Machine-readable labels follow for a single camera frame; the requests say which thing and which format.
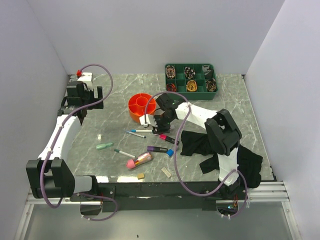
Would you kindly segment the orange round organizer container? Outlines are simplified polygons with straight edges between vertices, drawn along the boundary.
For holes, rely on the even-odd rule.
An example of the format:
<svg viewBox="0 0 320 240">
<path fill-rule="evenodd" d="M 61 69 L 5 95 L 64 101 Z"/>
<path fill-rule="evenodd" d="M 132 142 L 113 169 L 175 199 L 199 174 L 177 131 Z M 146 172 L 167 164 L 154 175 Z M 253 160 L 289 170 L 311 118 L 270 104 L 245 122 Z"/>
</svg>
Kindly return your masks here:
<svg viewBox="0 0 320 240">
<path fill-rule="evenodd" d="M 157 103 L 154 99 L 149 102 L 147 110 L 145 110 L 146 105 L 151 97 L 152 96 L 148 93 L 137 93 L 129 99 L 129 115 L 136 123 L 140 123 L 140 117 L 142 117 L 145 113 L 154 115 L 157 108 Z"/>
</svg>

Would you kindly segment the pink cap black highlighter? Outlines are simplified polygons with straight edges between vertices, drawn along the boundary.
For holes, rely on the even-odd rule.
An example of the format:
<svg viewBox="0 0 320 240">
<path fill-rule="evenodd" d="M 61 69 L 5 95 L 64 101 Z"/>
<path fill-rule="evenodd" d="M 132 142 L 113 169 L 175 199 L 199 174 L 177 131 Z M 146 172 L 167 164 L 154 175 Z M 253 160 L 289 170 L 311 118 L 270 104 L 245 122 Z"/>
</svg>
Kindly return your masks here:
<svg viewBox="0 0 320 240">
<path fill-rule="evenodd" d="M 171 144 L 175 144 L 175 143 L 176 143 L 177 146 L 178 146 L 179 143 L 180 143 L 178 140 L 176 140 L 176 139 L 174 139 L 174 138 L 172 138 L 172 137 L 170 137 L 170 136 L 168 136 L 168 135 L 166 135 L 166 134 L 160 134 L 160 135 L 159 135 L 159 138 L 162 139 L 162 140 L 164 140 L 164 141 L 166 141 L 166 142 L 169 142 L 169 143 L 171 143 Z"/>
</svg>

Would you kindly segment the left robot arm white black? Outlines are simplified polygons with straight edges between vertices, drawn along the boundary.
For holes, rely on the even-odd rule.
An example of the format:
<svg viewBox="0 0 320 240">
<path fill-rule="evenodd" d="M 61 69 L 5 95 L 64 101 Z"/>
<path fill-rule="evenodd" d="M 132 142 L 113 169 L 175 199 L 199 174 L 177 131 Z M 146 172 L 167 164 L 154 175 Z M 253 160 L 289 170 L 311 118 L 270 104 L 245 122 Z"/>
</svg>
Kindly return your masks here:
<svg viewBox="0 0 320 240">
<path fill-rule="evenodd" d="M 90 81 L 71 81 L 57 111 L 55 129 L 45 149 L 36 160 L 29 160 L 26 173 L 31 192 L 36 199 L 43 198 L 41 186 L 48 198 L 69 198 L 82 192 L 88 201 L 100 195 L 94 175 L 75 176 L 66 160 L 72 142 L 78 134 L 88 110 L 103 109 L 103 88 L 94 91 Z"/>
</svg>

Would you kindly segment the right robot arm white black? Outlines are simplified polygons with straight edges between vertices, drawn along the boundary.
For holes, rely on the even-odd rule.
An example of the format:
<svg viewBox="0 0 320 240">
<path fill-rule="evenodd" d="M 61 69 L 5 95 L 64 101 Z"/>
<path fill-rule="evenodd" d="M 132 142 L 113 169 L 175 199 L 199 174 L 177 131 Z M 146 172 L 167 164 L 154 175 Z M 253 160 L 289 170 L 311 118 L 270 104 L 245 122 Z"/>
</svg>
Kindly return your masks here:
<svg viewBox="0 0 320 240">
<path fill-rule="evenodd" d="M 154 116 L 149 118 L 144 115 L 142 122 L 153 127 L 159 127 L 162 122 L 167 124 L 173 120 L 181 120 L 174 145 L 177 146 L 178 137 L 181 136 L 186 122 L 189 121 L 206 130 L 209 145 L 217 153 L 219 164 L 219 184 L 208 193 L 197 193 L 192 191 L 183 182 L 178 166 L 177 151 L 173 152 L 173 164 L 176 176 L 181 186 L 191 195 L 197 197 L 208 197 L 219 191 L 224 199 L 231 199 L 236 193 L 236 183 L 243 180 L 245 192 L 248 192 L 248 185 L 244 175 L 238 169 L 237 154 L 240 146 L 242 133 L 236 122 L 226 109 L 219 111 L 209 110 L 190 103 L 185 96 L 178 92 L 162 91 L 151 97 L 156 99 L 156 103 L 164 111 L 164 117 L 159 120 Z"/>
</svg>

